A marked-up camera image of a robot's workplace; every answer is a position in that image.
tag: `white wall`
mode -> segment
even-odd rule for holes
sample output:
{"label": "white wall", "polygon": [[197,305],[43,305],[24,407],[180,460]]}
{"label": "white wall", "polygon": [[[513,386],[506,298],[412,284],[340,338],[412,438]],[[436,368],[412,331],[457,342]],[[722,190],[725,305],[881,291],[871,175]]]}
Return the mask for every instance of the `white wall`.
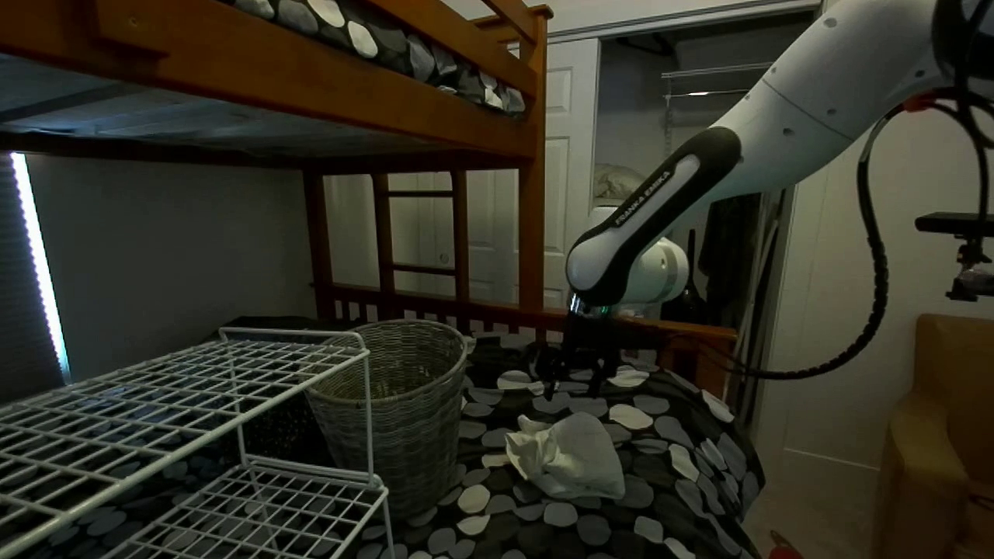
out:
{"label": "white wall", "polygon": [[[854,202],[857,153],[795,190],[769,367],[826,361],[865,330],[874,284]],[[945,298],[956,243],[913,228],[930,212],[977,212],[973,149],[950,117],[900,115],[884,132],[874,199],[892,261],[892,305],[876,342],[826,378],[765,386],[754,432],[771,490],[794,498],[794,516],[810,516],[830,539],[865,548],[888,412],[911,386],[916,313],[994,317],[994,300]]]}
{"label": "white wall", "polygon": [[299,175],[35,157],[77,374],[247,313],[315,317]]}

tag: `polka dot bedding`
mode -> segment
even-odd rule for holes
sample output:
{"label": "polka dot bedding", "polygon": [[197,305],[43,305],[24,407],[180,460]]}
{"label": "polka dot bedding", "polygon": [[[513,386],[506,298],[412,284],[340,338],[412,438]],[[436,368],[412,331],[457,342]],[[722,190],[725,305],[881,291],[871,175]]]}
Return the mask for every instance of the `polka dot bedding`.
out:
{"label": "polka dot bedding", "polygon": [[[759,559],[742,519],[765,488],[765,470],[725,400],[674,371],[643,368],[590,396],[574,368],[544,396],[520,368],[470,364],[459,420],[459,480],[416,519],[395,521],[400,556],[617,556],[617,559]],[[548,498],[505,456],[505,434],[521,417],[553,426],[598,417],[626,467],[626,498]],[[379,556],[365,536],[359,556]]]}
{"label": "polka dot bedding", "polygon": [[520,90],[496,83],[491,75],[459,62],[455,54],[425,44],[419,34],[384,19],[353,0],[234,0],[234,7],[270,19],[283,29],[309,34],[326,46],[354,54],[376,66],[412,75],[439,90],[466,96],[486,109],[520,115],[524,99]]}

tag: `wire rack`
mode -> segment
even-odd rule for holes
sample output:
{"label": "wire rack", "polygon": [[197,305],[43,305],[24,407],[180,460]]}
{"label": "wire rack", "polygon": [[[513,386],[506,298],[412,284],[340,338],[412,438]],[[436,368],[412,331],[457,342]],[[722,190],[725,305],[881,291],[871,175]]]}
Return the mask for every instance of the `wire rack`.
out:
{"label": "wire rack", "polygon": [[15,556],[336,368],[354,331],[230,330],[0,411],[0,556]]}
{"label": "wire rack", "polygon": [[128,536],[109,559],[340,556],[385,490],[354,472],[248,460]]}

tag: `floor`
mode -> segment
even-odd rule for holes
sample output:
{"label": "floor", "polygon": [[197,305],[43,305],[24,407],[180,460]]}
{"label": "floor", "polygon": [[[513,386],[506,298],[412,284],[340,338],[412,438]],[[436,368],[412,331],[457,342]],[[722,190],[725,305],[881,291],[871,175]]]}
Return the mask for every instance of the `floor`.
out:
{"label": "floor", "polygon": [[874,493],[874,475],[838,475],[830,467],[804,477],[771,477],[746,532],[762,556],[771,556],[771,532],[779,532],[804,559],[871,559]]}

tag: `laundry basket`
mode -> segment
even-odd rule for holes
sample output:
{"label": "laundry basket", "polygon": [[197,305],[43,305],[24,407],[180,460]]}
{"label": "laundry basket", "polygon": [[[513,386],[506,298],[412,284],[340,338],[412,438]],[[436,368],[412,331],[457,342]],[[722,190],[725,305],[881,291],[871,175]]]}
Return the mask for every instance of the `laundry basket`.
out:
{"label": "laundry basket", "polygon": [[[369,348],[376,475],[393,516],[431,509],[457,485],[459,387],[472,338],[428,320],[385,320],[359,330]],[[312,412],[340,467],[366,470],[365,367],[309,391]]]}

